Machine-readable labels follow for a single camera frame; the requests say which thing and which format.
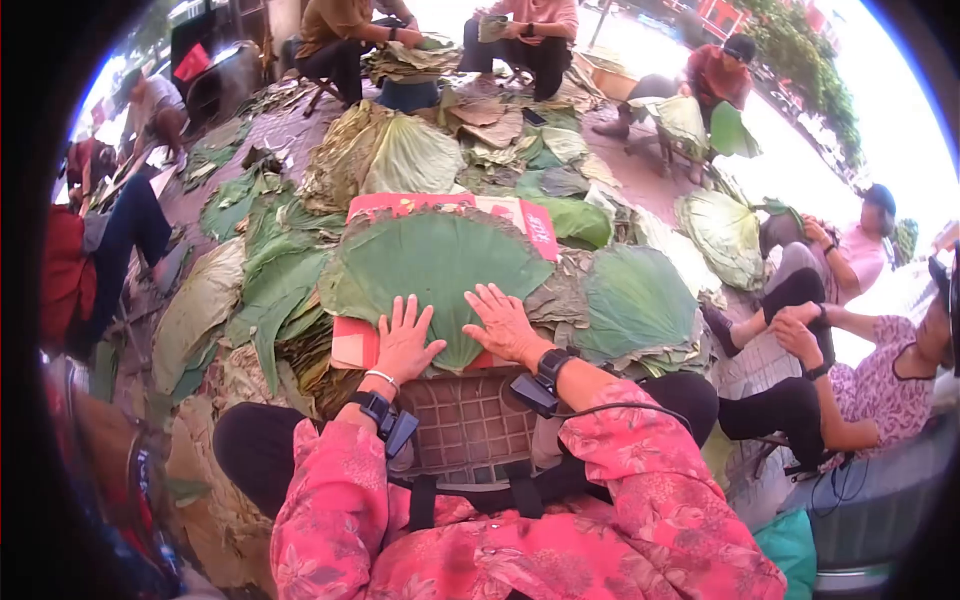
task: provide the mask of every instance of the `black cap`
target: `black cap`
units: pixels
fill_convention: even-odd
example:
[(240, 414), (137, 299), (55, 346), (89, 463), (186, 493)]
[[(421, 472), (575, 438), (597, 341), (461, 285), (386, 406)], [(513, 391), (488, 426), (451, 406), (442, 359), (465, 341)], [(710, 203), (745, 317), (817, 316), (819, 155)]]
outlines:
[(756, 42), (746, 34), (733, 34), (723, 45), (723, 50), (735, 59), (743, 61), (745, 64), (754, 59), (756, 55)]
[(143, 77), (143, 72), (140, 69), (134, 69), (124, 76), (123, 82), (120, 84), (120, 90), (117, 92), (119, 104), (126, 104), (130, 101), (130, 92), (140, 82), (141, 77)]
[(881, 206), (891, 217), (897, 216), (897, 204), (894, 203), (894, 195), (885, 185), (879, 183), (871, 185), (870, 189), (863, 192), (863, 202)]

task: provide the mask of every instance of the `hat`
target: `hat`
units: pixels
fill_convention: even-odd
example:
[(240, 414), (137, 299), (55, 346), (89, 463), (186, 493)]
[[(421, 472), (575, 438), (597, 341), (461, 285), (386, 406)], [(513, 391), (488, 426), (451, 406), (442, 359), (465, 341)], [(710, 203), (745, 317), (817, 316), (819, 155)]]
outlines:
[(897, 216), (897, 204), (894, 203), (894, 195), (885, 185), (879, 183), (871, 185), (870, 189), (863, 192), (863, 202), (882, 207), (891, 217)]
[(130, 92), (140, 83), (141, 77), (143, 77), (143, 72), (140, 69), (134, 69), (124, 76), (123, 82), (120, 84), (120, 90), (116, 96), (119, 101), (118, 104), (126, 104), (130, 101)]
[(734, 34), (724, 43), (723, 51), (746, 64), (756, 55), (756, 42), (745, 34)]
[(936, 256), (930, 256), (927, 268), (937, 284), (937, 298), (947, 310), (953, 344), (953, 376), (960, 377), (960, 242), (953, 242), (953, 270), (949, 275), (947, 267)]

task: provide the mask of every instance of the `black shoe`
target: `black shoe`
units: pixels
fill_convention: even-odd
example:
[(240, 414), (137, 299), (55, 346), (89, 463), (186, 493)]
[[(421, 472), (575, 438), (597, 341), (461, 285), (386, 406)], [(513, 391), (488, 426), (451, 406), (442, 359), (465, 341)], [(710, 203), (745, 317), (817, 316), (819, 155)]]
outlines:
[(710, 331), (713, 332), (713, 335), (720, 342), (720, 347), (723, 349), (724, 354), (726, 354), (728, 358), (734, 358), (743, 348), (738, 348), (733, 344), (733, 338), (730, 335), (730, 328), (733, 326), (733, 321), (725, 317), (722, 312), (713, 306), (705, 304), (701, 307), (701, 310), (704, 313), (704, 321), (707, 322)]

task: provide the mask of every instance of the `red flag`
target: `red flag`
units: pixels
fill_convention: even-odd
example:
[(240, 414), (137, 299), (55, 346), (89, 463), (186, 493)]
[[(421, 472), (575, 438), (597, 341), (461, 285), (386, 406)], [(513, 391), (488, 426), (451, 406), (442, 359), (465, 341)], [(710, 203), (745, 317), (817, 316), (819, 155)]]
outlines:
[(203, 73), (208, 66), (210, 66), (210, 57), (206, 55), (203, 46), (197, 44), (180, 61), (174, 76), (183, 82), (189, 82)]

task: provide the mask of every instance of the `mobile phone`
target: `mobile phone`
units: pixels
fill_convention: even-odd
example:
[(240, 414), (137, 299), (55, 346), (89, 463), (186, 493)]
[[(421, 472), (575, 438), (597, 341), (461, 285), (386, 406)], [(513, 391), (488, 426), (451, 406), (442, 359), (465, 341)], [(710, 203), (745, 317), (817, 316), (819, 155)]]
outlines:
[(524, 108), (520, 112), (523, 113), (523, 119), (530, 125), (533, 125), (534, 127), (539, 127), (546, 123), (546, 119), (536, 114), (529, 108)]

